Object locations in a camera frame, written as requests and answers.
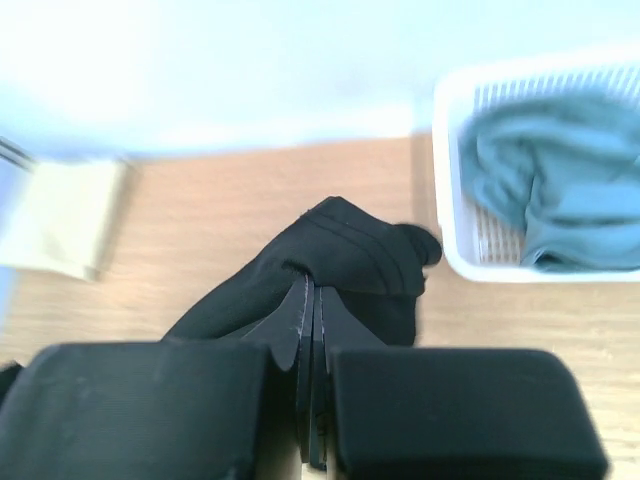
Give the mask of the blue t shirt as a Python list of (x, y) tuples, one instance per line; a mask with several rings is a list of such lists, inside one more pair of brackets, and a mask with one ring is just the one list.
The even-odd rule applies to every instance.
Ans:
[(520, 263), (639, 267), (639, 111), (600, 93), (510, 102), (459, 136), (461, 187), (523, 236)]

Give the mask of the white plastic basket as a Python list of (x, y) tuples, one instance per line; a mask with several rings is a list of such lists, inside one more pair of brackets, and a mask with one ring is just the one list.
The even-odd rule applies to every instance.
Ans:
[(462, 277), (488, 283), (636, 283), (629, 272), (554, 273), (520, 264), (522, 240), (461, 188), (458, 137), (480, 111), (565, 91), (601, 89), (639, 104), (639, 47), (604, 46), (522, 57), (454, 71), (435, 87), (432, 141), (437, 219), (444, 255)]

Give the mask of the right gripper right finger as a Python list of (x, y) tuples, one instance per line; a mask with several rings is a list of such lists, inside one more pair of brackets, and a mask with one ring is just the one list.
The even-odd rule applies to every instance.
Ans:
[(344, 305), (333, 287), (314, 289), (308, 464), (327, 468), (327, 432), (331, 409), (330, 357), (333, 350), (385, 345)]

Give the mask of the folded beige t shirt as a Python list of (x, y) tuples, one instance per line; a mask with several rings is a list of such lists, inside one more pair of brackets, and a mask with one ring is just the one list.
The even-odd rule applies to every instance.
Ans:
[(39, 159), (1, 223), (1, 265), (95, 281), (132, 167), (118, 157)]

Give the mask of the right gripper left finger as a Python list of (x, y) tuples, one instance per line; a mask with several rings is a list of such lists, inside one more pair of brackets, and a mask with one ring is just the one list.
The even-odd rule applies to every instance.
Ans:
[(273, 371), (280, 382), (278, 391), (271, 398), (286, 406), (300, 459), (304, 463), (308, 462), (309, 446), (314, 289), (314, 282), (309, 276), (297, 278), (279, 306), (241, 336), (244, 341), (269, 349)]

